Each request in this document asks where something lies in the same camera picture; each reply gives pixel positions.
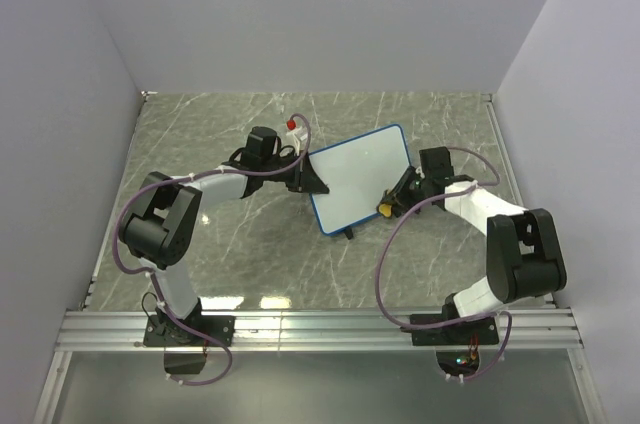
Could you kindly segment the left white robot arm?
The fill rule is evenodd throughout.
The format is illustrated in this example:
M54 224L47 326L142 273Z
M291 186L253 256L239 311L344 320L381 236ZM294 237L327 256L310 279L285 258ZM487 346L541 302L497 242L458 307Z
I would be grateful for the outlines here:
M296 114L287 128L279 136L269 127L254 127L245 145L212 171L181 177L150 173L121 211L114 242L139 260L140 272L156 291L158 324L180 346L206 333L201 300L182 262L201 208L248 198L267 182L294 193L329 192L308 156L309 123Z

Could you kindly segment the blue framed whiteboard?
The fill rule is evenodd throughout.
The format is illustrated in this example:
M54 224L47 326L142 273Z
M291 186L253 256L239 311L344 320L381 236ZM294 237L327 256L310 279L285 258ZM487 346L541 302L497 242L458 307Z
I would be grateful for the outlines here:
M341 233L378 215L385 191L392 189L410 165L404 131L391 124L313 151L312 168L328 187L311 203L327 235Z

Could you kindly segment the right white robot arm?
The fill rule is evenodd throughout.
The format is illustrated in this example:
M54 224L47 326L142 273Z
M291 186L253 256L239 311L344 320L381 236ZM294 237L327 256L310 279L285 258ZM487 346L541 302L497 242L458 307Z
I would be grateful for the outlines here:
M441 329L455 344L466 342L477 329L477 321L492 318L504 306L525 298L560 291L567 272L551 213L527 209L489 191L500 183L495 167L479 153L459 147L478 158L491 171L492 181L481 182L454 170L453 147L435 147L419 152L420 167L408 167L395 186L383 193L377 211L398 222L386 241L374 274L374 293L382 315L404 330ZM380 278L392 241L409 217L424 207L436 206L457 216L485 237L485 276L453 294L443 306L439 322L402 322L384 306Z

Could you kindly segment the yellow eraser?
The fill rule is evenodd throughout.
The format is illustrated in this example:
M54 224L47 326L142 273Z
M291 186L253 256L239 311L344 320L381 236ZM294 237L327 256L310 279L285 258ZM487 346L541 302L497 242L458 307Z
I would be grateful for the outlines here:
M394 216L394 209L391 203L379 203L377 206L377 212L385 218L392 218Z

